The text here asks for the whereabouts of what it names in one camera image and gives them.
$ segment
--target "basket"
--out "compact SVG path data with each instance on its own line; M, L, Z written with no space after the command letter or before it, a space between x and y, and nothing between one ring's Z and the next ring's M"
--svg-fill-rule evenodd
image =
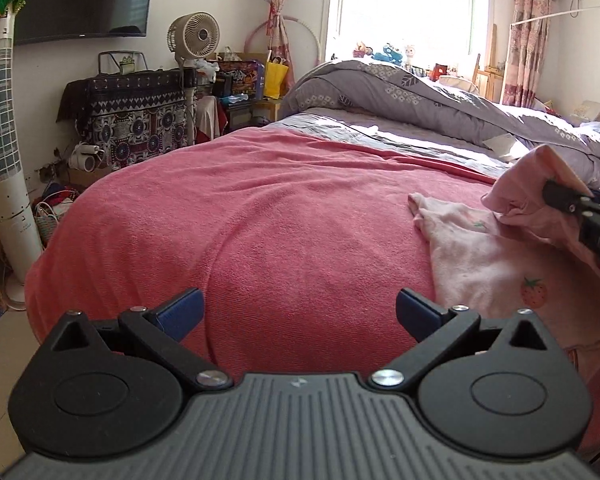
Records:
M55 193L51 193L48 195L45 200L53 197L54 195L59 195L61 193L67 193L68 196L62 201L62 203L73 203L76 198L78 198L77 191L70 191L67 189L63 189L62 191L56 191ZM33 209L33 216L36 219L36 225L38 226L38 231L40 232L40 238L42 238L42 243L46 245L51 240L51 237L58 227L60 220L66 214L66 211L62 214L56 214L53 206L49 205L47 202L43 200L42 202L38 202Z

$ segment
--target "strawberry print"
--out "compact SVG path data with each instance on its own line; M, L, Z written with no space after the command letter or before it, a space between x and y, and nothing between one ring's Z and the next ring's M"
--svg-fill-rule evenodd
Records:
M520 295L522 296L523 303L529 308L540 308L546 303L546 285L542 283L542 280L525 278L525 281L520 286Z

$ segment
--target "blue stuffed toy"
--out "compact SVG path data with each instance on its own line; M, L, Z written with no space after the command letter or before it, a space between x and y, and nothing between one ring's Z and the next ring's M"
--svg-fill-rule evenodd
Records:
M400 52L398 52L389 43L382 48L382 52L376 52L372 57L376 61L387 61L397 66L402 65L402 54L400 54Z

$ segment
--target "grooved gray surface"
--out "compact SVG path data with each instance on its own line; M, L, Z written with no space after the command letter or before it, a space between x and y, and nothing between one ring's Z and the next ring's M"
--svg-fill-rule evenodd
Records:
M249 374L197 396L169 433L132 456L63 463L32 454L4 480L577 480L570 454L534 464L482 462L439 444L403 398L354 375Z

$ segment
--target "white wall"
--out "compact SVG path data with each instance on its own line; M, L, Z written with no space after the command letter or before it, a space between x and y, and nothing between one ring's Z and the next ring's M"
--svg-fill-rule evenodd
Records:
M65 40L17 46L14 50L13 99L18 141L25 173L53 161L74 138L71 124L56 124L64 86L97 74L97 53L141 50L149 68L172 68L166 45L171 22L188 12L204 10L216 17L221 46L242 50L244 38L263 16L262 0L151 0L146 38Z
M554 10L568 10L570 3L558 0ZM600 6L600 0L580 5ZM546 63L539 95L553 99L559 112L569 114L585 100L600 102L600 9L553 18Z
M489 34L491 25L498 27L496 39L496 60L491 64L496 66L499 62L507 60L507 49L509 47L509 25L513 20L513 0L490 0L489 8Z
M326 35L323 1L287 0L284 12L306 22L320 37ZM242 51L247 36L267 18L269 6L263 0L151 0L146 38L65 40L17 46L13 61L13 99L25 174L52 162L54 148L63 152L75 139L71 124L56 123L60 97L70 81L96 75L97 53L141 50L150 69L172 68L175 63L166 46L167 29L175 18L198 10L209 12L218 20L221 48L228 45ZM315 41L295 23L291 23L288 30L296 77L300 77L315 64ZM266 38L261 33L253 47L263 48L265 44Z

